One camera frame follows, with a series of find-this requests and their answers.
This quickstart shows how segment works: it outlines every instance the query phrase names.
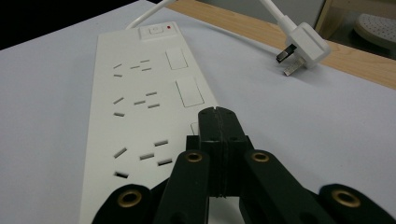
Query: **table surface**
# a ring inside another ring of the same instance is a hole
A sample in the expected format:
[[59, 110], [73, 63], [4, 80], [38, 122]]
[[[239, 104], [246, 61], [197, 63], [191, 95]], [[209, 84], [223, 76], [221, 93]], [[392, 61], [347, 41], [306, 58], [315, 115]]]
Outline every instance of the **table surface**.
[[[274, 48], [285, 48], [285, 35], [272, 23], [193, 0], [179, 0], [169, 8]], [[332, 41], [327, 42], [332, 53], [322, 64], [396, 90], [396, 61]]]
[[[97, 36], [151, 7], [137, 1], [0, 50], [0, 223], [78, 222]], [[308, 189], [343, 183], [396, 216], [394, 61], [329, 42], [330, 67], [284, 77], [276, 25], [190, 0], [168, 8], [181, 14], [160, 10], [142, 25], [177, 22], [219, 104], [255, 147], [275, 152]]]

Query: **white power strip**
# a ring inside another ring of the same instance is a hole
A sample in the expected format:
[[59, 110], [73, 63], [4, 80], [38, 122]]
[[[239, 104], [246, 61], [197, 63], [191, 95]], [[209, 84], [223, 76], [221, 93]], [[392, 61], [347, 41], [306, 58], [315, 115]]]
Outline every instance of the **white power strip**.
[[115, 189], [169, 177], [198, 112], [216, 105], [174, 22], [99, 35], [79, 223]]

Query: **gray stool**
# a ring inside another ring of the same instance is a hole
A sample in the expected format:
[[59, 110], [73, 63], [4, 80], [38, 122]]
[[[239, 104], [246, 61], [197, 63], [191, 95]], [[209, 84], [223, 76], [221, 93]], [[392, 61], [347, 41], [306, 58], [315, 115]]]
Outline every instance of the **gray stool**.
[[396, 49], [396, 20], [361, 14], [354, 30], [367, 41], [385, 49]]

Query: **wooden surface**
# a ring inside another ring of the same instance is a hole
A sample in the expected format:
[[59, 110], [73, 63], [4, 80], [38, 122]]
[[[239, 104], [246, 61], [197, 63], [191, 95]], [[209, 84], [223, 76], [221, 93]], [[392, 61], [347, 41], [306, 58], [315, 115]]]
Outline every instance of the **wooden surface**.
[[[283, 32], [269, 22], [193, 0], [178, 0], [168, 8], [277, 49], [286, 47]], [[328, 43], [332, 53], [322, 64], [396, 90], [396, 61], [331, 41]]]

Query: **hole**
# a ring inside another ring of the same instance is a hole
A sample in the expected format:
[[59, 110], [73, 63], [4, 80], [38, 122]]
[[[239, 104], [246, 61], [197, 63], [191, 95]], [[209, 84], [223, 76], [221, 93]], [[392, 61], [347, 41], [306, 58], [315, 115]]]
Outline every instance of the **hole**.
[[156, 143], [154, 143], [154, 146], [155, 147], [160, 147], [160, 146], [163, 146], [163, 145], [166, 145], [166, 144], [168, 144], [168, 140], [163, 140], [163, 141], [160, 141], [160, 142], [156, 142]]
[[155, 95], [155, 94], [157, 94], [157, 92], [156, 92], [156, 91], [153, 91], [153, 92], [147, 93], [146, 96]]
[[143, 103], [145, 103], [146, 101], [138, 101], [138, 102], [134, 102], [134, 105], [142, 105]]
[[353, 195], [352, 193], [343, 190], [343, 189], [335, 189], [332, 191], [332, 197], [340, 204], [347, 207], [359, 207], [361, 206], [361, 200], [358, 197]]
[[190, 153], [187, 155], [187, 160], [190, 162], [198, 162], [202, 160], [202, 155], [199, 153]]
[[251, 155], [254, 161], [266, 162], [269, 161], [270, 158], [262, 152], [256, 152]]
[[116, 173], [114, 173], [114, 176], [118, 176], [118, 177], [122, 177], [122, 178], [128, 178], [128, 174], [126, 173], [122, 173], [122, 172], [118, 172], [116, 171]]
[[147, 155], [140, 156], [140, 160], [143, 161], [143, 160], [150, 159], [153, 157], [154, 157], [154, 153], [149, 153]]
[[119, 101], [123, 100], [123, 97], [121, 97], [120, 99], [116, 100], [115, 102], [113, 102], [113, 105], [115, 105], [116, 103], [118, 103]]
[[310, 213], [301, 213], [300, 220], [304, 224], [317, 224], [318, 223], [318, 219]]
[[172, 163], [172, 159], [158, 161], [157, 163], [158, 163], [158, 166], [166, 165], [166, 164]]
[[117, 203], [120, 207], [133, 207], [140, 203], [142, 200], [142, 194], [136, 189], [125, 190], [122, 194], [120, 194], [117, 199]]
[[160, 106], [160, 104], [156, 104], [156, 105], [149, 105], [148, 108], [154, 108], [154, 107], [158, 107]]
[[124, 113], [119, 113], [119, 112], [116, 112], [116, 113], [114, 113], [114, 116], [118, 116], [118, 117], [124, 117], [124, 116], [125, 116], [125, 114], [124, 114]]
[[126, 150], [127, 150], [126, 147], [123, 148], [123, 149], [121, 149], [119, 152], [117, 152], [117, 153], [114, 155], [114, 158], [116, 159], [118, 156], [122, 155], [122, 153], [126, 152]]

